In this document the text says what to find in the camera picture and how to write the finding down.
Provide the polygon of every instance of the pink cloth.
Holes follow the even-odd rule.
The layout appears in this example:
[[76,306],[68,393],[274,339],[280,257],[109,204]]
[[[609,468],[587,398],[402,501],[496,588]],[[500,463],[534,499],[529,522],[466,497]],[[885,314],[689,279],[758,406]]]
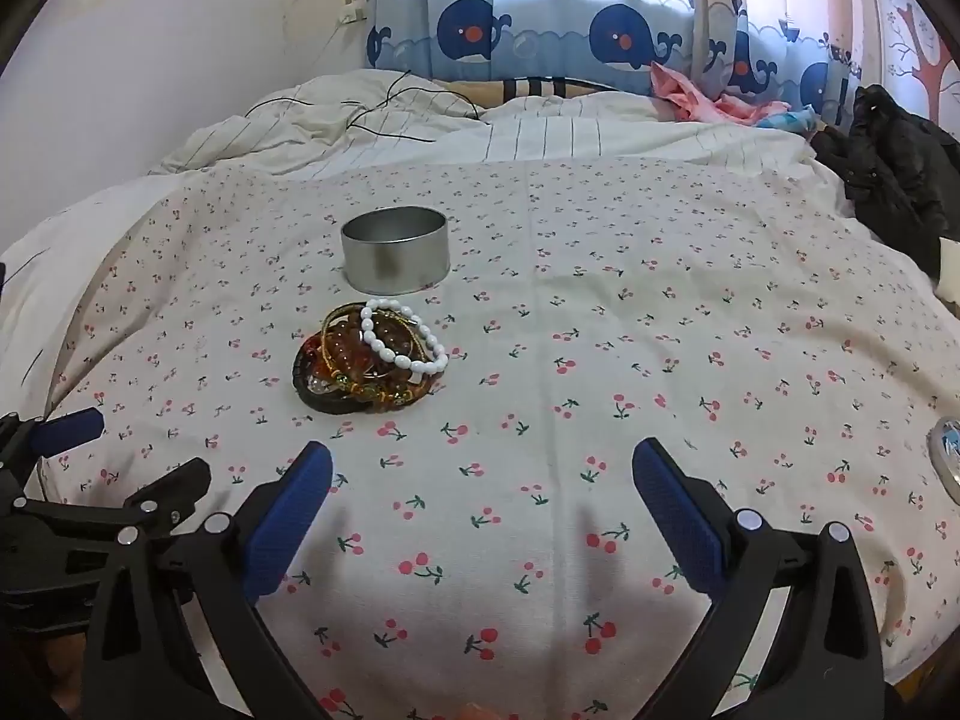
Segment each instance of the pink cloth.
[[789,104],[781,100],[750,105],[730,95],[720,95],[720,100],[714,103],[682,73],[656,62],[650,67],[650,80],[657,97],[669,100],[679,108],[677,118],[681,122],[733,122],[753,125],[771,114],[790,110]]

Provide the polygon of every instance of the curtain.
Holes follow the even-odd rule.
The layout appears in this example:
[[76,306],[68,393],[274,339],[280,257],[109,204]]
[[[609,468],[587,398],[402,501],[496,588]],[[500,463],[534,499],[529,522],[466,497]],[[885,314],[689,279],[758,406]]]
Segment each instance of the curtain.
[[960,73],[914,0],[371,0],[370,10],[368,63],[431,79],[560,76],[649,94],[656,61],[712,98],[785,100],[839,127],[857,87],[882,83],[908,110],[960,127]]

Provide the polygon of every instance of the blue rubber pad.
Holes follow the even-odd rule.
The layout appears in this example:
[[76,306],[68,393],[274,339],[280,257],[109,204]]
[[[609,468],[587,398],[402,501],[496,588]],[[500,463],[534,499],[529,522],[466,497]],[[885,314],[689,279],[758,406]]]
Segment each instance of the blue rubber pad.
[[104,415],[96,409],[84,409],[38,423],[30,433],[30,450],[40,457],[54,458],[99,439],[103,432]]
[[650,440],[634,450],[634,485],[688,584],[710,598],[722,595],[720,539]]
[[283,475],[284,489],[247,541],[243,591],[251,605],[280,586],[333,482],[333,457],[310,442]]

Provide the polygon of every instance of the pile of bracelets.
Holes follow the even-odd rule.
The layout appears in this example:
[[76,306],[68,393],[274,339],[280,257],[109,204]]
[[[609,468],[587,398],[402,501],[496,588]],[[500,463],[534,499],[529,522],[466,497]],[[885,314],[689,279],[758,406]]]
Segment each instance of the pile of bracelets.
[[448,362],[412,309],[371,298],[326,316],[296,356],[293,384],[306,405],[324,413],[400,408],[424,397]]

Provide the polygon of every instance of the black jacket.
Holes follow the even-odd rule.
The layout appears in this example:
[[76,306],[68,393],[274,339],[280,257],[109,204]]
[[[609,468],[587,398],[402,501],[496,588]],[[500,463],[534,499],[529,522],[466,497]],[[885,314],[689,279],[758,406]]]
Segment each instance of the black jacket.
[[874,85],[857,90],[850,135],[828,127],[811,144],[856,218],[939,280],[940,239],[960,241],[960,143]]

